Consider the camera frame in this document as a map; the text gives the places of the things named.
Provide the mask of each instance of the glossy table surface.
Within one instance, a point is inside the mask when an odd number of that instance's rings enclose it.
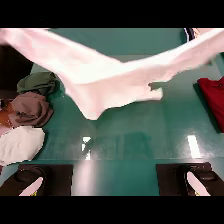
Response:
[[[183,43],[183,28],[80,29],[52,32],[122,61],[148,57]],[[97,121],[83,117],[58,81],[48,97],[54,115],[43,127],[44,147],[32,163],[73,163],[72,195],[158,195],[156,163],[211,162],[224,178],[224,137],[194,85],[220,79],[222,59],[178,74],[162,87],[161,101],[105,111]],[[36,65],[33,72],[43,71]],[[3,169],[1,181],[17,164]]]

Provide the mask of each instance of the white cloth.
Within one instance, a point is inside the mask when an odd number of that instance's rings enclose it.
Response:
[[[41,128],[20,126],[4,133],[0,137],[0,165],[32,160],[44,142]]]
[[[224,29],[212,29],[176,49],[126,63],[44,29],[2,28],[0,43],[10,44],[57,74],[83,115],[95,120],[107,108],[161,99],[162,89],[151,91],[148,84],[169,81],[223,52]]]

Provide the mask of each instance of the dark green cloth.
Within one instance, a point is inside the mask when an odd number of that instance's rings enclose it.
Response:
[[[37,72],[21,79],[17,84],[17,92],[35,92],[43,96],[54,91],[56,77],[52,72]]]

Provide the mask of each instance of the red cloth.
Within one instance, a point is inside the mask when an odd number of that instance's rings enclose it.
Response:
[[[201,78],[198,84],[216,118],[220,131],[224,132],[224,77],[218,81]]]

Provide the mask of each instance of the white crumpled cloth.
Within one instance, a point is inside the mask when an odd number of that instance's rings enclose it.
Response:
[[[57,74],[83,115],[96,120],[107,108],[161,99],[162,89],[151,90],[148,84],[169,81],[223,52],[224,29],[212,29],[173,50],[126,63],[40,28],[2,28],[0,43],[10,44]]]
[[[0,137],[0,165],[32,160],[44,142],[42,128],[20,126]]]

